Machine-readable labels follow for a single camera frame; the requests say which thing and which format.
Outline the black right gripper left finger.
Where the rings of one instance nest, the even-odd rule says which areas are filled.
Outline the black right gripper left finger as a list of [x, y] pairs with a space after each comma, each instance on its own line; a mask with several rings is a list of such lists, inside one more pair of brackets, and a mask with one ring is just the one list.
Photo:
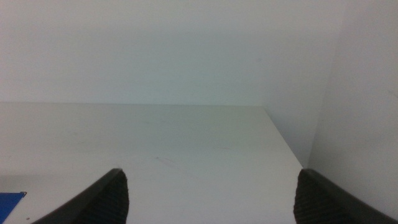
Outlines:
[[34, 224], [126, 224], [128, 212], [127, 177], [122, 169], [111, 169]]

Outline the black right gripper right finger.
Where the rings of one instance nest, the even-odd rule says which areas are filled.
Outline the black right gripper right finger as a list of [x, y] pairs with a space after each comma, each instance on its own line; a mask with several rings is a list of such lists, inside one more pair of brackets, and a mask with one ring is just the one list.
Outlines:
[[298, 224], [397, 224], [313, 169], [302, 169], [295, 191]]

